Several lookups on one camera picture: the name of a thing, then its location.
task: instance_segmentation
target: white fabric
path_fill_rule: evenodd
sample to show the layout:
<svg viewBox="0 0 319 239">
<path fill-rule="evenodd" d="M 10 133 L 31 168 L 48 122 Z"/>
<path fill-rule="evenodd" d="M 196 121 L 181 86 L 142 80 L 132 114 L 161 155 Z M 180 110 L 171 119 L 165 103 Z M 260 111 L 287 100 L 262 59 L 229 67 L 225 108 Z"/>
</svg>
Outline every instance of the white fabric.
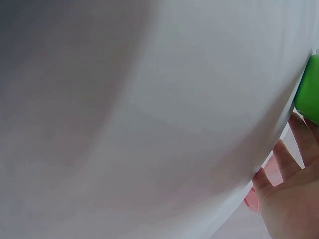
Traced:
<svg viewBox="0 0 319 239">
<path fill-rule="evenodd" d="M 207 239 L 287 121 L 318 1 L 1 4 L 2 239 Z"/>
</svg>

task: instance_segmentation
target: skin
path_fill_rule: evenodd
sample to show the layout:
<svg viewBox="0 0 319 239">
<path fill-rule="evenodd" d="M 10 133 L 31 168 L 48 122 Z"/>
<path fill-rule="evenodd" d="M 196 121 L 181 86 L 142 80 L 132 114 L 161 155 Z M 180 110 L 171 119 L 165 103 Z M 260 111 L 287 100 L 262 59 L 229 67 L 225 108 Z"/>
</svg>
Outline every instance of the skin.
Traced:
<svg viewBox="0 0 319 239">
<path fill-rule="evenodd" d="M 261 215 L 273 239 L 319 239 L 319 127 L 295 113 L 289 119 L 301 169 L 280 140 L 275 155 L 283 183 L 274 187 L 260 169 L 253 179 Z"/>
</svg>

